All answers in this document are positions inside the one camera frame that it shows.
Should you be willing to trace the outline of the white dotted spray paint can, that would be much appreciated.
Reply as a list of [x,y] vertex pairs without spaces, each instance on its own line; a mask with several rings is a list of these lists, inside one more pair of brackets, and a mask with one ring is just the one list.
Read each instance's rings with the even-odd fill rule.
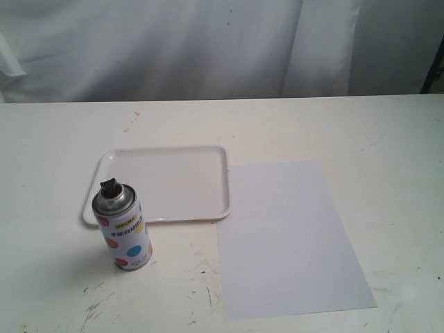
[[136,191],[111,178],[100,184],[92,200],[94,217],[114,264],[124,271],[146,265],[153,246]]

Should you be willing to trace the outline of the white plastic tray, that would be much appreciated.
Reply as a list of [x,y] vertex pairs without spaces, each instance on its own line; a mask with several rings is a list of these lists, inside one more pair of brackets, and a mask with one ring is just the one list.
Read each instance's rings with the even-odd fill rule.
[[231,212],[228,173],[221,146],[114,149],[99,160],[83,220],[98,225],[93,197],[115,178],[135,189],[146,223],[218,221]]

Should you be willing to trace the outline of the white paper sheet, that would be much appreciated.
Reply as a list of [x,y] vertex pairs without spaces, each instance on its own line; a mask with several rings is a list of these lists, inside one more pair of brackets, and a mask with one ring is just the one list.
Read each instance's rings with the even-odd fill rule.
[[229,320],[376,305],[315,162],[235,166],[230,191],[218,224]]

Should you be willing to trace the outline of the black stand pole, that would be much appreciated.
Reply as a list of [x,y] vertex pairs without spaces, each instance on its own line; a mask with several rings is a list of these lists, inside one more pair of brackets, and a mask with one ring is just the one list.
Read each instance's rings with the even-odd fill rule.
[[443,42],[444,38],[442,35],[432,64],[420,89],[420,94],[430,93],[432,85],[443,75],[443,65],[441,64],[441,62],[443,61]]

